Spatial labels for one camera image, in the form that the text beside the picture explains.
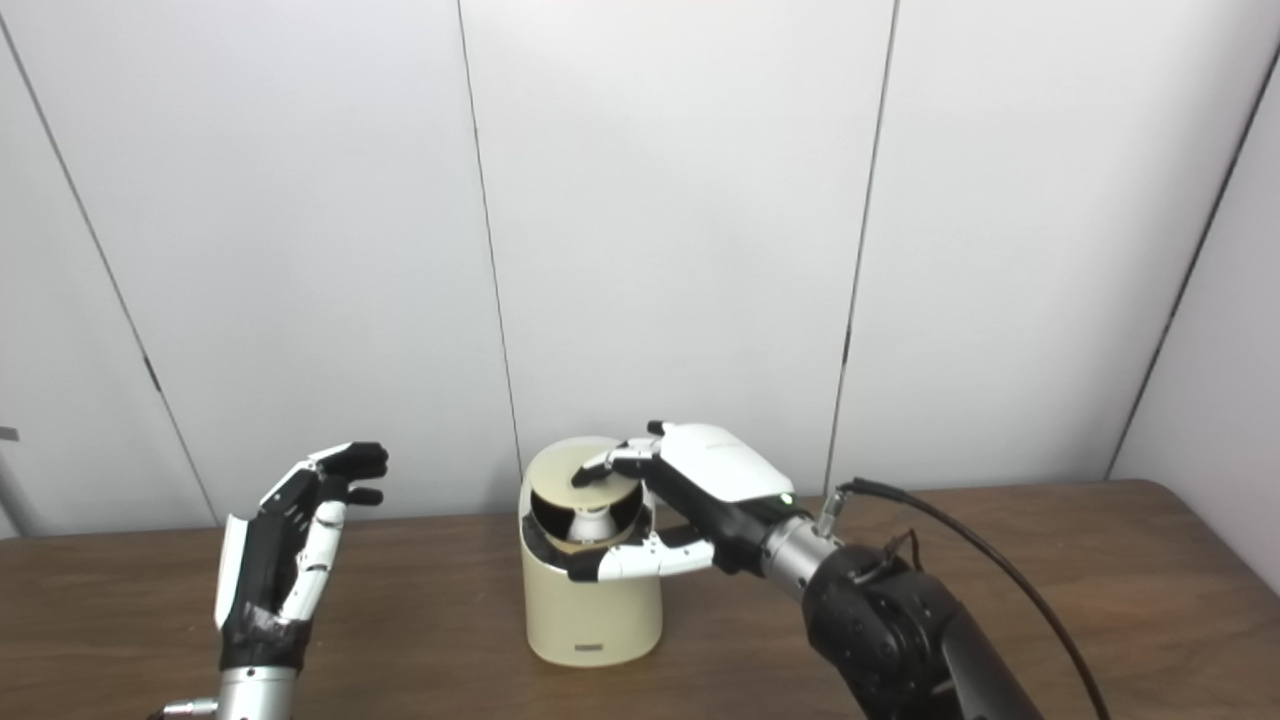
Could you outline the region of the white and black right hand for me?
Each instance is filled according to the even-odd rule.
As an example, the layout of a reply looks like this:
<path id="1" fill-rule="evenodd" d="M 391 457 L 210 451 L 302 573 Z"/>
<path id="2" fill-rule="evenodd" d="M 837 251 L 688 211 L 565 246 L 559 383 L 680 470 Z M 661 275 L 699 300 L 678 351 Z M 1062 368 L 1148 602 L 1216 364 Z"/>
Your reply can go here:
<path id="1" fill-rule="evenodd" d="M 794 483 L 722 427 L 650 421 L 648 432 L 585 461 L 571 484 L 581 489 L 611 475 L 640 480 L 686 523 L 575 553 L 566 561 L 568 579 L 603 583 L 705 568 L 764 577 L 771 533 L 804 515 Z"/>

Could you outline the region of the white and black left hand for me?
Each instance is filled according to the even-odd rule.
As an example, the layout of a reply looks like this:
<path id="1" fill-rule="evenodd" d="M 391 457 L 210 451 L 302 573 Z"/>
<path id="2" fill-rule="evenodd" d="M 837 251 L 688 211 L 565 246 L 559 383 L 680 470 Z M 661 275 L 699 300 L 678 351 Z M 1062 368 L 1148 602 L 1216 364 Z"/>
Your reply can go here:
<path id="1" fill-rule="evenodd" d="M 310 454 L 261 497 L 253 516 L 228 516 L 214 609 L 220 670 L 305 667 L 347 512 L 383 502 L 384 493 L 366 484 L 383 478 L 388 462 L 374 441 Z"/>

